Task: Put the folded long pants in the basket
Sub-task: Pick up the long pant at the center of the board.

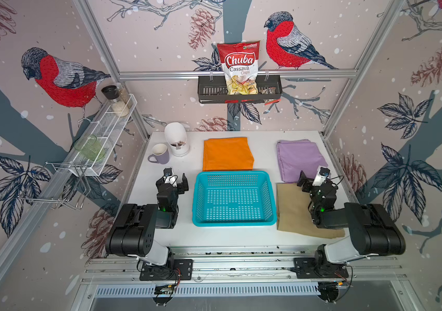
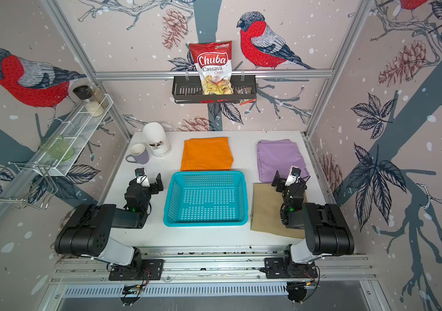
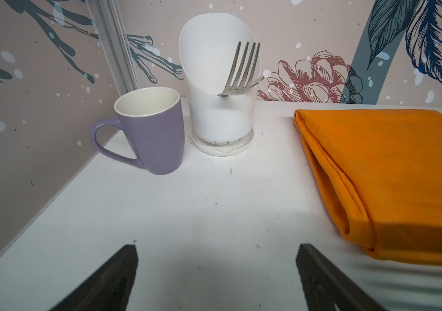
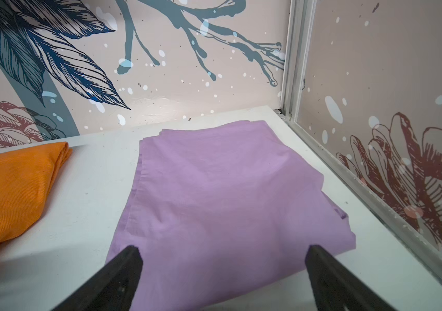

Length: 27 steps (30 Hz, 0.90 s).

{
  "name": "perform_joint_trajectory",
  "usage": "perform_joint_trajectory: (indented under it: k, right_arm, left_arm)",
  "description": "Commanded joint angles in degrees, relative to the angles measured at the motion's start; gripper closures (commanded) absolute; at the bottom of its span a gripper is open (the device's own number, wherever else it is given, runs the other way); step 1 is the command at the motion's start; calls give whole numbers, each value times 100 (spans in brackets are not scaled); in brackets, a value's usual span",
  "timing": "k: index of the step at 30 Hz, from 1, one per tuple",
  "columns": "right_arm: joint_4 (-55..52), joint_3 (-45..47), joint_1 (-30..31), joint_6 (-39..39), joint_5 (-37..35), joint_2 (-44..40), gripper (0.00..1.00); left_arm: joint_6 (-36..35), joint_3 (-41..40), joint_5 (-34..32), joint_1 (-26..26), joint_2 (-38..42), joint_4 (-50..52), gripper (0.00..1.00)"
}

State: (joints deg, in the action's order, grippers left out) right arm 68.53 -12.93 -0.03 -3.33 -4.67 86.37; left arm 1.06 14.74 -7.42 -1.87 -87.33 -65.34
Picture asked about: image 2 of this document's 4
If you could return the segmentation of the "purple pants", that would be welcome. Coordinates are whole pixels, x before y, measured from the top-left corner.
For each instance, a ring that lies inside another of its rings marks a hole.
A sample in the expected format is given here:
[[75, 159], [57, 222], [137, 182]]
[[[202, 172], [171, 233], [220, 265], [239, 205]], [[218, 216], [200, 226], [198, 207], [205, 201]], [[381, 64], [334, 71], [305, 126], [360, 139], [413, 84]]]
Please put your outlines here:
[[289, 139], [278, 141], [262, 140], [257, 143], [258, 176], [262, 183], [271, 183], [278, 171], [280, 177], [287, 178], [291, 167], [301, 169], [301, 177], [308, 180], [310, 173], [305, 160], [295, 142]]

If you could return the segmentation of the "beige pants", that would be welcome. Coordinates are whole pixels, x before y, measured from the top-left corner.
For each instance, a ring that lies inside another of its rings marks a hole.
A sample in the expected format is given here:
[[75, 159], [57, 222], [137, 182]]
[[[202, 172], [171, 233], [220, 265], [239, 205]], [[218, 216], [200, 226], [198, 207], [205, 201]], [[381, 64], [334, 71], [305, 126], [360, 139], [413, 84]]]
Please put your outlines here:
[[276, 192], [270, 183], [253, 184], [251, 230], [280, 237], [304, 239], [304, 230], [289, 229], [282, 224], [280, 218], [282, 205], [282, 194]]

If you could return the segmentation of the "orange pants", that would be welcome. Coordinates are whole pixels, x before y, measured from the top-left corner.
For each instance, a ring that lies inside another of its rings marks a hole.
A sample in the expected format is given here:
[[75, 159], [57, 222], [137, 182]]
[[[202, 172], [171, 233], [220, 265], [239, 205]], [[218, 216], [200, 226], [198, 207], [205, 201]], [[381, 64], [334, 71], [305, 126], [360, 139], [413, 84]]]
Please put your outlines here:
[[229, 171], [234, 159], [227, 137], [188, 139], [180, 171]]

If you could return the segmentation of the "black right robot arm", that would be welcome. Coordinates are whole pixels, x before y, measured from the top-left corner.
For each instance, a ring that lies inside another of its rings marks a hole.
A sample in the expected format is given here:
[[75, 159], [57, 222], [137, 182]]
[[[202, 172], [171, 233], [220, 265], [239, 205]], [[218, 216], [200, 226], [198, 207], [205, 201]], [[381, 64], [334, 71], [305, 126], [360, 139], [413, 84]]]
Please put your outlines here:
[[351, 255], [355, 250], [353, 235], [336, 204], [306, 202], [309, 177], [292, 166], [287, 178], [275, 173], [271, 186], [282, 194], [280, 220], [287, 229], [303, 230], [305, 238], [291, 244], [284, 252], [288, 264], [311, 264], [324, 257]]

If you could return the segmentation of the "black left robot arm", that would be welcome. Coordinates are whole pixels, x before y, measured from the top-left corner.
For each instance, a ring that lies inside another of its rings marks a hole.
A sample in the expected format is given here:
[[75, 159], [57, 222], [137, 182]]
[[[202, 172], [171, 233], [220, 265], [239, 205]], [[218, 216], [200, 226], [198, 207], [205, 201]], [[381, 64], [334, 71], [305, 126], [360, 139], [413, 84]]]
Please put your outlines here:
[[152, 212], [153, 195], [164, 191], [162, 176], [151, 182], [143, 167], [135, 169], [135, 177], [124, 194], [126, 204], [101, 206], [79, 205], [54, 242], [59, 255], [90, 257], [114, 266], [142, 271], [143, 260], [137, 248], [110, 237], [114, 229], [142, 229]]

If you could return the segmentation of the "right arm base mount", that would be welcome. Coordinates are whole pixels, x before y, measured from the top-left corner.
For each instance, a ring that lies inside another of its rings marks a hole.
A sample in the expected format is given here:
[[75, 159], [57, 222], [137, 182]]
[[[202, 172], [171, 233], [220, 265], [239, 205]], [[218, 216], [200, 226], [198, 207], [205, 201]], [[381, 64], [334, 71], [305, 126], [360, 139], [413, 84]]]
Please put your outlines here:
[[302, 279], [314, 280], [319, 273], [314, 263], [297, 264], [293, 262], [290, 252], [285, 250], [283, 257], [264, 259], [264, 267], [259, 269], [267, 279]]

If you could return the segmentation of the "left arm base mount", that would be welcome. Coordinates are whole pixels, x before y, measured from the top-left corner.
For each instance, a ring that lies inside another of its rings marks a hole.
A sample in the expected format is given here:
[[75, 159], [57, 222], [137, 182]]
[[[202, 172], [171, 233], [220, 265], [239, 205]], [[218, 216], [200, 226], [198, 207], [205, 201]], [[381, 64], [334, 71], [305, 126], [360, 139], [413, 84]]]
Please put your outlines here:
[[134, 257], [127, 266], [112, 264], [109, 268], [110, 281], [158, 281], [161, 279], [165, 261], [143, 259], [140, 249], [135, 248]]

